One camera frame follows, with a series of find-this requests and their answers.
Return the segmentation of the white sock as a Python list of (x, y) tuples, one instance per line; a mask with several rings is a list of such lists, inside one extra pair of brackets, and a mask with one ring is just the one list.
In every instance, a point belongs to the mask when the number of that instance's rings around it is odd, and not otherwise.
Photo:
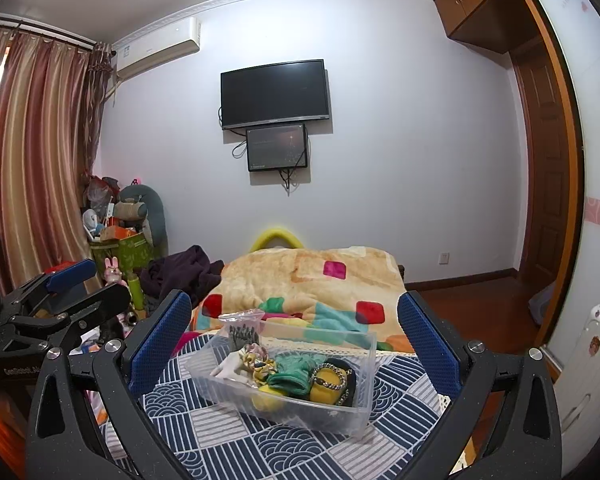
[(229, 380), (230, 382), (239, 382), (240, 384), (245, 385), (250, 383), (249, 372), (244, 369), (242, 355), (238, 351), (230, 352), (230, 354), (215, 367), (214, 370), (212, 370), (210, 376)]

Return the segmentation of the grey item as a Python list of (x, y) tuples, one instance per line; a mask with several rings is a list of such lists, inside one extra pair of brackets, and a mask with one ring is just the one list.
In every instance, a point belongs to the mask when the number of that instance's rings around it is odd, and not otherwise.
[(222, 314), (219, 321), (226, 331), (230, 350), (239, 351), (250, 344), (260, 344), (263, 317), (264, 312), (259, 309)]

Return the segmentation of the colourful patterned scarf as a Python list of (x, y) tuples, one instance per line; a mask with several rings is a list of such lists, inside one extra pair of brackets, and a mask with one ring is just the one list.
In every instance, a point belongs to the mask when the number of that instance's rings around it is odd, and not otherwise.
[(278, 372), (277, 363), (268, 354), (268, 350), (260, 344), (245, 344), (239, 350), (242, 368), (246, 370), (251, 380), (258, 386), (264, 386), (268, 378)]

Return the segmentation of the clear plastic storage box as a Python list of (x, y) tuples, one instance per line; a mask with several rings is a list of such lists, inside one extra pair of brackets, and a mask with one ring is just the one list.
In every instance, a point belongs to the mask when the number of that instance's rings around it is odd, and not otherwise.
[(206, 401), (278, 424), (356, 436), (373, 407), (377, 338), (261, 310), (220, 317), (184, 361)]

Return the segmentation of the yellow fuzzy ball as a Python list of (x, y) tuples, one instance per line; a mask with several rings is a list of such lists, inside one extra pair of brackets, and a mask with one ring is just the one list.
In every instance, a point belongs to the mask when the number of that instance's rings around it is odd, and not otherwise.
[(250, 396), (252, 406), (259, 412), (275, 413), (286, 404), (287, 393), (283, 390), (262, 385)]

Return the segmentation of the green knitted glove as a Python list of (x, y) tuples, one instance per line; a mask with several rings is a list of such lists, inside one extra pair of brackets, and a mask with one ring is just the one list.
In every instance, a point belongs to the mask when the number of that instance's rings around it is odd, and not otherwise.
[(268, 385), (283, 390), (287, 396), (305, 399), (310, 392), (312, 376), (326, 356), (315, 353), (279, 354), (275, 359), (278, 372), (268, 378)]

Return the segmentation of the yellow sponge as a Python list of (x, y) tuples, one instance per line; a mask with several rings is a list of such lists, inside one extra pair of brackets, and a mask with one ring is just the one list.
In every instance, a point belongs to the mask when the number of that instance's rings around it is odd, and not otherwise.
[(311, 382), (309, 400), (314, 403), (336, 405), (347, 391), (347, 373), (338, 367), (322, 367)]

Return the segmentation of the red box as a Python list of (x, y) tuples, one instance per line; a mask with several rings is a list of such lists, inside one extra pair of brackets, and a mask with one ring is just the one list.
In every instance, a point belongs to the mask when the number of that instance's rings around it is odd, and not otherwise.
[(63, 270), (69, 269), (76, 264), (76, 261), (63, 261), (61, 263), (56, 264), (56, 266), (51, 266), (48, 269), (44, 270), (45, 274), (55, 274), (61, 272)]

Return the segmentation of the pink rabbit toy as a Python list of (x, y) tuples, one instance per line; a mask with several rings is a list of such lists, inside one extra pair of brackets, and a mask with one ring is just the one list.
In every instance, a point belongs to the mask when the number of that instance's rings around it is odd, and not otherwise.
[(126, 284), (126, 281), (123, 278), (122, 271), (120, 270), (117, 257), (105, 259), (104, 281), (107, 285), (120, 284), (128, 287), (128, 284)]

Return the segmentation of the green cardboard box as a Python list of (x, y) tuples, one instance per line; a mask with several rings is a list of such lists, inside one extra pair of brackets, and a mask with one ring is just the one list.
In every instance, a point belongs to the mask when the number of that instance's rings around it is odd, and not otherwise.
[(106, 240), (106, 242), (90, 243), (92, 258), (97, 273), (103, 278), (105, 259), (116, 257), (119, 269), (127, 276), (135, 269), (143, 269), (155, 258), (155, 249), (148, 243), (143, 234), (136, 234), (123, 240)]

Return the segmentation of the dark purple garment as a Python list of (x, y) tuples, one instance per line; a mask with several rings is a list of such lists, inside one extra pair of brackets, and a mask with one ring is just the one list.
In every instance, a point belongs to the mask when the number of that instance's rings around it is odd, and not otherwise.
[(151, 260), (140, 272), (143, 293), (162, 301), (173, 289), (185, 292), (193, 307), (221, 283), (224, 268), (222, 260), (211, 261), (199, 245), (190, 246), (184, 252)]

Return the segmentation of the grey plush toy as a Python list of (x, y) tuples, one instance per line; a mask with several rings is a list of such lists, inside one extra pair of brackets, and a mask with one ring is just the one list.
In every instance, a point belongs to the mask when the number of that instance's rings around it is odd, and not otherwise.
[(114, 216), (142, 233), (158, 256), (166, 255), (166, 217), (162, 200), (156, 191), (144, 184), (126, 186), (114, 204)]

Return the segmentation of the colourful fleece blanket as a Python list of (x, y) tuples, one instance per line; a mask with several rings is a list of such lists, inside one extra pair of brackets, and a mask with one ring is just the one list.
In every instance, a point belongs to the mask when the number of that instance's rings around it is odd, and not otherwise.
[(224, 266), (190, 327), (217, 330), (221, 315), (259, 309), (323, 330), (371, 332), (381, 350), (412, 353), (396, 314), (404, 292), (396, 259), (377, 248), (262, 249)]

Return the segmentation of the white suitcase with stickers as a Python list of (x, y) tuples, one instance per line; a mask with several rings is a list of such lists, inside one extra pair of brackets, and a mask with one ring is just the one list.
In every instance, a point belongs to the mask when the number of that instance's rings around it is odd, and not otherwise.
[(600, 304), (588, 315), (554, 390), (562, 434), (562, 474), (570, 474), (600, 438)]

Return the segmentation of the striped red curtain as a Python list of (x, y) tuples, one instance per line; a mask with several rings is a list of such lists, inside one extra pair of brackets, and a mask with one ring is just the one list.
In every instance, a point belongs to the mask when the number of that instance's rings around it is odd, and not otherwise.
[(88, 257), (81, 209), (112, 73), (87, 51), (0, 28), (0, 289)]

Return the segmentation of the brown wooden door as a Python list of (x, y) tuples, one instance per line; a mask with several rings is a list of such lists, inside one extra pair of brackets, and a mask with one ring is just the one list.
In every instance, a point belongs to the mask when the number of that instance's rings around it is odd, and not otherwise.
[(528, 212), (520, 278), (532, 292), (553, 287), (535, 336), (554, 333), (571, 282), (582, 211), (580, 125), (564, 60), (542, 37), (513, 50), (524, 110)]

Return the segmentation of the white air conditioner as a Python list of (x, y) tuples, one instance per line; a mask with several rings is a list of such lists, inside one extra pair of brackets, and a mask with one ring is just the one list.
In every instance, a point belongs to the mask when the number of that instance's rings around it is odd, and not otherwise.
[(200, 25), (191, 16), (117, 48), (117, 76), (127, 80), (200, 50)]

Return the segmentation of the wall socket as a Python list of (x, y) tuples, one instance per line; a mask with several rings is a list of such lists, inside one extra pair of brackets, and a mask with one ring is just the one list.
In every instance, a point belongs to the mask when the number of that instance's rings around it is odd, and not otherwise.
[(438, 263), (440, 266), (444, 266), (450, 262), (450, 254), (448, 252), (442, 252), (439, 255)]

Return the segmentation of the small wall monitor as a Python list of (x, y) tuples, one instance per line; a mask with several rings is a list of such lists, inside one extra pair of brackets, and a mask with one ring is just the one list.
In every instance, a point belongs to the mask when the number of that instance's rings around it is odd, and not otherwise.
[(306, 168), (308, 136), (303, 124), (276, 125), (246, 130), (250, 172)]

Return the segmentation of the large wall television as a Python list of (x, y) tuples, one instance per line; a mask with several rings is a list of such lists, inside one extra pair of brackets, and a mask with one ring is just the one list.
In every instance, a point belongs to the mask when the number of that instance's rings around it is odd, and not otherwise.
[(221, 74), (220, 86), (226, 130), (330, 117), (321, 58), (231, 70)]

